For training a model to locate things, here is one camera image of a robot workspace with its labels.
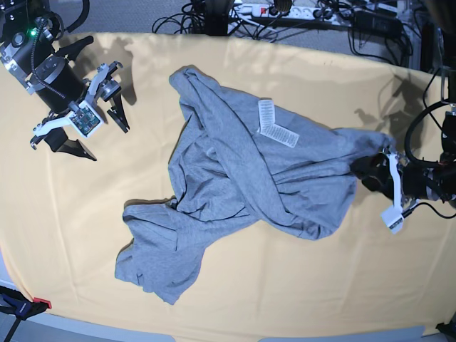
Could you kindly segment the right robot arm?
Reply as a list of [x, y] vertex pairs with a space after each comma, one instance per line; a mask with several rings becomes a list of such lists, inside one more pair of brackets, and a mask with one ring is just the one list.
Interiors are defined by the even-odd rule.
[[53, 43], [80, 27], [88, 18], [89, 1], [83, 1], [78, 18], [65, 26], [60, 15], [45, 1], [1, 2], [1, 63], [25, 88], [49, 108], [49, 114], [33, 128], [30, 145], [45, 142], [52, 152], [95, 160], [80, 140], [70, 139], [64, 128], [72, 127], [82, 138], [91, 137], [104, 124], [96, 110], [99, 100], [111, 104], [107, 113], [124, 133], [128, 125], [121, 85], [113, 78], [122, 63], [98, 66], [92, 79], [77, 76], [70, 63], [94, 42], [86, 36], [55, 49]]

